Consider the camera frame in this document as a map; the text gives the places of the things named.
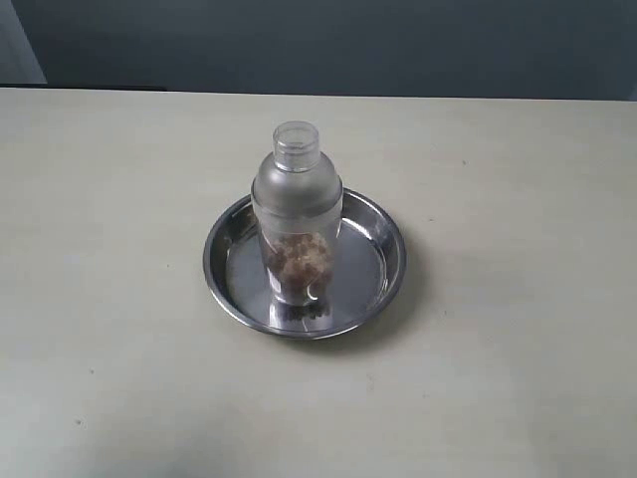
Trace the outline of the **clear plastic shaker bottle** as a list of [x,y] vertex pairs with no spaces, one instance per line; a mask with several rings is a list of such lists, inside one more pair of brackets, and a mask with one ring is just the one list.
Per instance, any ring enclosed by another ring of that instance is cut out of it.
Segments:
[[326,296],[343,194],[317,128],[300,120],[278,125],[273,151],[253,180],[251,201],[264,267],[279,302],[305,306]]

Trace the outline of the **round stainless steel tray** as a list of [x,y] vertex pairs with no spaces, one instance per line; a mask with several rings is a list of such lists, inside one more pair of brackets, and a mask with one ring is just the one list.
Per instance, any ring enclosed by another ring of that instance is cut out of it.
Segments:
[[333,279],[317,305],[275,302],[249,197],[218,218],[203,251],[207,286],[227,314],[258,332],[304,341],[332,338],[377,317],[400,289],[406,264],[404,239],[392,218],[351,189],[343,195]]

